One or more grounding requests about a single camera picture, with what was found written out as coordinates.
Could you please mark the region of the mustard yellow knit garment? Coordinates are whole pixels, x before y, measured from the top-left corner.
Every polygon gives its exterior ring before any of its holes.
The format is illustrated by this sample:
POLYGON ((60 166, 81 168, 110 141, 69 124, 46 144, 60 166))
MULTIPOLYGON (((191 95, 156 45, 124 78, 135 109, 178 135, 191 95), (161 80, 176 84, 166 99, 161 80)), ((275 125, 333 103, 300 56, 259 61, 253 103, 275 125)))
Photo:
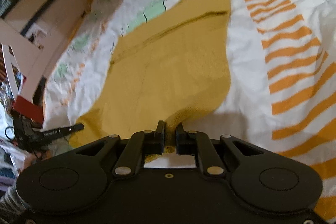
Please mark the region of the mustard yellow knit garment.
POLYGON ((231 0, 181 0, 119 38, 102 92, 78 118, 74 148, 111 134, 127 139, 164 121, 182 122, 215 111, 231 85, 226 55, 231 0))

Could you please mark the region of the red box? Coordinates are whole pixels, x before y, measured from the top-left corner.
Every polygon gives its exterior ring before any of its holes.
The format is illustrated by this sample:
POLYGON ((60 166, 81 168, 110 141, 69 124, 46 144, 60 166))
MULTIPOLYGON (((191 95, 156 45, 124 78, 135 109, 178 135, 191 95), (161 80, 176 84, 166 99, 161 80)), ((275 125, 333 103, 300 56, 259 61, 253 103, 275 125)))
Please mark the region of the red box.
POLYGON ((14 100, 13 109, 25 117, 34 120, 35 122, 40 124, 43 124, 44 122, 43 108, 33 104, 20 95, 18 95, 14 100))

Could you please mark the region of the white patterned bed sheet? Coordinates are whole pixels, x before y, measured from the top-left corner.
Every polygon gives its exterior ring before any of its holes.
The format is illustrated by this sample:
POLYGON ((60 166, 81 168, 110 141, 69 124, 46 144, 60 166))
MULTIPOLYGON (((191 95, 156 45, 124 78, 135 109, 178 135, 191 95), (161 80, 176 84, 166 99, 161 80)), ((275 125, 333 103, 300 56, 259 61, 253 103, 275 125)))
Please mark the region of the white patterned bed sheet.
MULTIPOLYGON (((100 95, 117 41, 180 0, 94 0, 47 81, 45 128, 68 126, 100 95)), ((231 0, 231 88, 189 123, 233 135, 313 167, 316 212, 335 222, 335 0, 231 0)))

